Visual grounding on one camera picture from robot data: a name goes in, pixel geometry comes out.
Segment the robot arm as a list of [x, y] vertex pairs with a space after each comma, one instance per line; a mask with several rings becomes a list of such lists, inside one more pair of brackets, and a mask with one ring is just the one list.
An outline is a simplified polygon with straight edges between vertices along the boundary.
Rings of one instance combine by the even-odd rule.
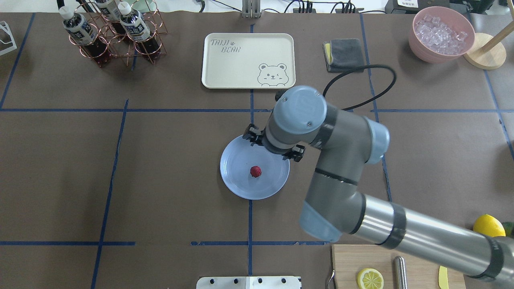
[[513, 240], [461, 228], [436, 216], [455, 217], [479, 193], [463, 179], [443, 189], [428, 176], [408, 197], [416, 212], [359, 191], [365, 166], [380, 163], [390, 144], [382, 124], [340, 110], [310, 86], [280, 90], [263, 133], [271, 153], [299, 162], [304, 144], [320, 151], [300, 215], [301, 228], [322, 241], [354, 235], [387, 250], [397, 250], [489, 282], [513, 287]]

